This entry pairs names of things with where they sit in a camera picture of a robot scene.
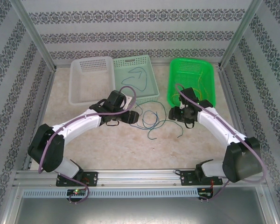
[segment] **vented metal strip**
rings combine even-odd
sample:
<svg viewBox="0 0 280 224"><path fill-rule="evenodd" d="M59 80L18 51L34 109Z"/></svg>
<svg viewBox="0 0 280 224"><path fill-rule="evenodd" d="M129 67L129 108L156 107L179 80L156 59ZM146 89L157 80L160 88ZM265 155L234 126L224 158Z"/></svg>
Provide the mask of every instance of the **vented metal strip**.
<svg viewBox="0 0 280 224"><path fill-rule="evenodd" d="M23 198L65 198L66 189L25 189ZM198 197L197 188L91 189L91 198Z"/></svg>

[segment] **enclosure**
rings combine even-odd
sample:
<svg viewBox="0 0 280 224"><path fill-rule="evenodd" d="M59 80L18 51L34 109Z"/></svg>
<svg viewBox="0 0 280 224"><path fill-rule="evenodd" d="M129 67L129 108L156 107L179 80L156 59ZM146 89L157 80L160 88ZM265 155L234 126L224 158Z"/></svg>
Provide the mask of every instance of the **enclosure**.
<svg viewBox="0 0 280 224"><path fill-rule="evenodd" d="M212 64L216 110L260 141L266 181L230 183L201 203L209 186L182 186L175 171L221 160L225 149L204 126L171 122L149 134L101 126L71 141L64 155L98 172L84 206L68 203L57 174L37 173L27 154L37 128L89 107L69 103L71 62L144 55L164 110L143 109L161 119L172 107L170 62ZM99 222L280 223L280 0L0 0L0 223Z"/></svg>

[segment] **plastic basket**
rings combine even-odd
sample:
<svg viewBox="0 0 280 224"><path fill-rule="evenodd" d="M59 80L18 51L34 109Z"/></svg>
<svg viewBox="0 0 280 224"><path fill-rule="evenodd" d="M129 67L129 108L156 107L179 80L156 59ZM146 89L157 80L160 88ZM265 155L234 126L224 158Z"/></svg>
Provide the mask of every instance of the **plastic basket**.
<svg viewBox="0 0 280 224"><path fill-rule="evenodd" d="M180 106L175 84L192 87L199 100L207 99L216 106L216 93L213 66L206 61L176 58L170 63L167 101L171 106Z"/></svg>
<svg viewBox="0 0 280 224"><path fill-rule="evenodd" d="M113 63L116 90L125 85L133 87L137 103L158 99L160 93L148 55L117 58ZM128 88L124 89L123 93L133 96L133 92Z"/></svg>
<svg viewBox="0 0 280 224"><path fill-rule="evenodd" d="M88 57L70 64L69 103L91 105L108 98L115 90L111 57Z"/></svg>

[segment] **black mounting bracket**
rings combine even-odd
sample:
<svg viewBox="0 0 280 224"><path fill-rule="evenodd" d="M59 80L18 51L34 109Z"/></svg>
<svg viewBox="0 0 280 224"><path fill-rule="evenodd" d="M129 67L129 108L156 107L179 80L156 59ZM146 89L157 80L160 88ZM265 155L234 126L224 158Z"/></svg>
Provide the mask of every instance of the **black mounting bracket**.
<svg viewBox="0 0 280 224"><path fill-rule="evenodd" d="M206 178L203 178L202 180L199 180L197 178L194 170L183 170L183 171L176 170L175 174L177 174L181 177L182 186L211 185L212 181L213 181L213 185L222 185L223 184L222 179L218 178L217 176L206 177Z"/></svg>
<svg viewBox="0 0 280 224"><path fill-rule="evenodd" d="M83 172L80 182L88 187L96 187L98 183L98 172ZM83 187L83 185L70 181L63 176L58 175L56 180L57 187Z"/></svg>

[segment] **white plastic basket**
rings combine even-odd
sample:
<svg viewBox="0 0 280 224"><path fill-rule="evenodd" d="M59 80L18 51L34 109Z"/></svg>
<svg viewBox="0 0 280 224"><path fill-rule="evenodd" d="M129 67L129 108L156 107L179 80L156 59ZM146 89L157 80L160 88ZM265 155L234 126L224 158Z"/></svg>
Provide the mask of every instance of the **white plastic basket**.
<svg viewBox="0 0 280 224"><path fill-rule="evenodd" d="M113 60L109 56L88 57L70 64L69 103L91 105L115 90Z"/></svg>

